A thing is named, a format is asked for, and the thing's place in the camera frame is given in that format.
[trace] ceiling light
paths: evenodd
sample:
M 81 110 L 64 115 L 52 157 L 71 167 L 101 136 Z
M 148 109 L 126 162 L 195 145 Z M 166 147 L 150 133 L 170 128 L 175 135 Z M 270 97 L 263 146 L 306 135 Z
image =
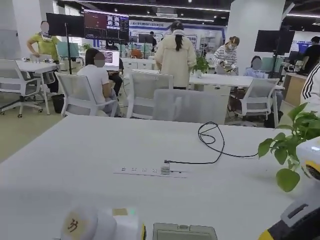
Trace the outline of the ceiling light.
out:
M 88 3 L 88 0 L 61 0 L 63 2 L 84 2 Z M 170 9 L 194 9 L 202 11 L 216 11 L 229 13 L 228 9 L 215 9 L 215 8 L 203 8 L 203 7 L 191 7 L 191 6 L 167 6 L 158 4 L 140 4 L 140 3 L 126 3 L 126 2 L 105 2 L 103 0 L 89 1 L 92 4 L 116 4 L 116 5 L 127 5 L 127 6 L 142 6 L 142 7 L 156 7 L 156 8 L 170 8 Z
M 150 15 L 129 15 L 135 18 L 146 18 L 146 19 L 178 19 L 178 20 L 189 20 L 189 21 L 200 21 L 200 22 L 214 22 L 215 20 L 197 19 L 197 18 L 186 18 L 186 17 L 169 17 L 169 16 L 150 16 Z

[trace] black bag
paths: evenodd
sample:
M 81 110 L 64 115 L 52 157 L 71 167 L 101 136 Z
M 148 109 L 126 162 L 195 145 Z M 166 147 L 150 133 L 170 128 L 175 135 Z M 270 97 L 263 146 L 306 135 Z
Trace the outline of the black bag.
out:
M 282 111 L 278 111 L 278 120 L 280 122 L 282 116 L 284 115 L 284 113 Z M 274 113 L 270 113 L 268 115 L 268 119 L 264 120 L 264 127 L 268 128 L 268 129 L 274 129 L 275 128 L 275 115 Z

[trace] desk leg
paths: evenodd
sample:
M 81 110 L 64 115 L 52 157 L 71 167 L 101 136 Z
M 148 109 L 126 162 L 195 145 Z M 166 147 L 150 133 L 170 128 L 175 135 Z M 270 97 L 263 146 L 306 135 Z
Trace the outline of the desk leg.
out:
M 48 97 L 47 97 L 47 93 L 46 93 L 45 80 L 44 80 L 44 74 L 43 74 L 43 73 L 41 74 L 41 85 L 42 85 L 42 90 L 43 90 L 43 96 L 44 96 L 46 114 L 47 114 L 47 115 L 50 115 L 49 104 L 48 104 Z
M 273 116 L 274 116 L 274 127 L 277 128 L 279 125 L 279 118 L 278 118 L 277 95 L 275 90 L 272 93 L 272 106 L 273 106 Z

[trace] black cable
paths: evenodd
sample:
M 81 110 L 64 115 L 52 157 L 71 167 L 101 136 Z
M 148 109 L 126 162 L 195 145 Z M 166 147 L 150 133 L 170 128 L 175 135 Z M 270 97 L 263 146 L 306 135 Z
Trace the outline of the black cable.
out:
M 207 130 L 202 130 L 202 128 L 204 128 L 205 126 L 208 126 L 208 125 L 213 125 L 213 127 L 207 129 Z M 213 148 L 212 144 L 214 144 L 216 142 L 216 138 L 214 136 L 211 136 L 209 134 L 205 134 L 206 132 L 210 131 L 210 130 L 213 130 L 213 129 L 218 129 L 219 130 L 219 133 L 222 137 L 222 148 L 221 150 L 218 150 L 218 149 L 215 149 Z M 227 155 L 227 156 L 230 156 L 230 157 L 235 157 L 235 158 L 252 158 L 252 157 L 255 157 L 258 155 L 258 153 L 254 154 L 254 155 L 248 155 L 248 156 L 239 156 L 239 155 L 234 155 L 234 154 L 231 154 L 231 153 L 226 153 L 224 152 L 224 149 L 225 149 L 225 145 L 226 145 L 226 142 L 225 142 L 225 138 L 224 138 L 224 135 L 222 134 L 221 130 L 220 130 L 220 127 L 218 124 L 214 123 L 213 121 L 209 121 L 203 125 L 201 125 L 198 129 L 198 137 L 200 139 L 200 141 L 202 143 L 204 143 L 208 148 L 216 151 L 217 153 L 219 153 L 219 156 L 216 158 L 216 160 L 214 161 L 211 161 L 211 162 L 183 162 L 183 161 L 168 161 L 169 163 L 173 163 L 173 164 L 190 164 L 190 165 L 205 165 L 205 164 L 215 164 L 221 157 L 222 154 L 224 155 Z M 205 141 L 203 137 L 209 137 L 211 138 L 211 141 Z

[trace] power strip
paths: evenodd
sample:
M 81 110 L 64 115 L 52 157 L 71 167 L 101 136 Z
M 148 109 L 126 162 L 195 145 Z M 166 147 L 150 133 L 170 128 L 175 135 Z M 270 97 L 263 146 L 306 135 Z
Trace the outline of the power strip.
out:
M 129 174 L 129 175 L 143 175 L 143 176 L 156 176 L 156 177 L 169 177 L 186 179 L 188 173 L 185 171 L 171 171 L 170 175 L 161 174 L 158 168 L 138 168 L 138 167 L 120 167 L 113 171 L 114 174 Z

